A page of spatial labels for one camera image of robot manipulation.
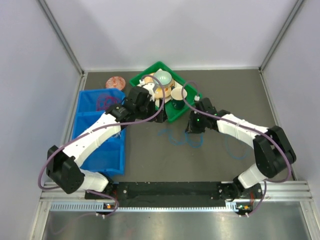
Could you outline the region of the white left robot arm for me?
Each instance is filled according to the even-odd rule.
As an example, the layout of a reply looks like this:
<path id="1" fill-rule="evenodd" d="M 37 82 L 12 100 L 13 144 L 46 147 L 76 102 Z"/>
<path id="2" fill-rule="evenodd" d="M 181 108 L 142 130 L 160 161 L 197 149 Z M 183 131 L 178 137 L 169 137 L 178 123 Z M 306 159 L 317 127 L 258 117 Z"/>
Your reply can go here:
<path id="1" fill-rule="evenodd" d="M 81 169 L 86 159 L 109 138 L 129 125 L 157 121 L 164 106 L 156 108 L 155 83 L 140 81 L 122 103 L 107 108 L 99 119 L 82 134 L 64 146 L 53 146 L 48 151 L 47 176 L 66 194 L 77 190 L 95 191 L 109 198 L 114 191 L 111 179 L 100 172 Z"/>

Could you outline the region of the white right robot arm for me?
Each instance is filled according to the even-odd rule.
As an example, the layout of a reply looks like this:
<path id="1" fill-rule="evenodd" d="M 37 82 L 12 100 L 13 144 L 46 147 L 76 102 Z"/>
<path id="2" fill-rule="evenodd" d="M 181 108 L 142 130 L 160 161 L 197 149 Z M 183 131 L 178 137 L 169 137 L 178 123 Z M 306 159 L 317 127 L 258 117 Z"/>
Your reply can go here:
<path id="1" fill-rule="evenodd" d="M 202 134 L 206 129 L 231 136 L 253 149 L 255 163 L 236 176 L 231 184 L 232 198 L 245 198 L 253 186 L 272 179 L 280 172 L 291 173 L 297 156 L 280 126 L 263 127 L 236 117 L 226 110 L 216 110 L 209 98 L 195 96 L 186 132 Z"/>

